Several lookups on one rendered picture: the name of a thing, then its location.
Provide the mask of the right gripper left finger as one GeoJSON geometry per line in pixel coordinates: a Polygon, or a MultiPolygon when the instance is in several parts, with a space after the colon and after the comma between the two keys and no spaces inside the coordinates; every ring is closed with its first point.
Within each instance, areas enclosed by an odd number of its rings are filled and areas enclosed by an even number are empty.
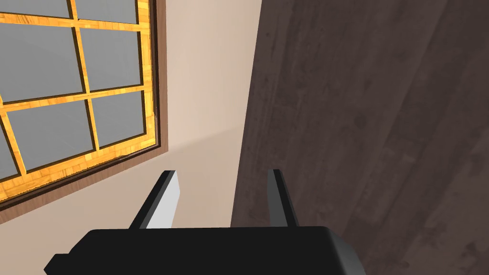
{"type": "Polygon", "coordinates": [[[177,172],[165,170],[145,199],[130,229],[171,228],[180,197],[177,172]]]}

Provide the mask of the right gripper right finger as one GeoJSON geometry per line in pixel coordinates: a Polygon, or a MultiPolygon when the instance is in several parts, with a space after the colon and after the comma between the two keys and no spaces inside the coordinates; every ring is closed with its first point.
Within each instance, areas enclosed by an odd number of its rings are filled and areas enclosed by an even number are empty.
{"type": "Polygon", "coordinates": [[[270,169],[267,173],[267,203],[271,227],[298,227],[285,179],[279,169],[270,169]]]}

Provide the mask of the wooden framed window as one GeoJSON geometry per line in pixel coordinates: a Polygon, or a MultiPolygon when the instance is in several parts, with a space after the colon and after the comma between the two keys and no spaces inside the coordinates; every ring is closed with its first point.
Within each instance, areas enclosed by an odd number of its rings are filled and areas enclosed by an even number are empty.
{"type": "Polygon", "coordinates": [[[0,0],[0,224],[168,151],[165,0],[0,0]]]}

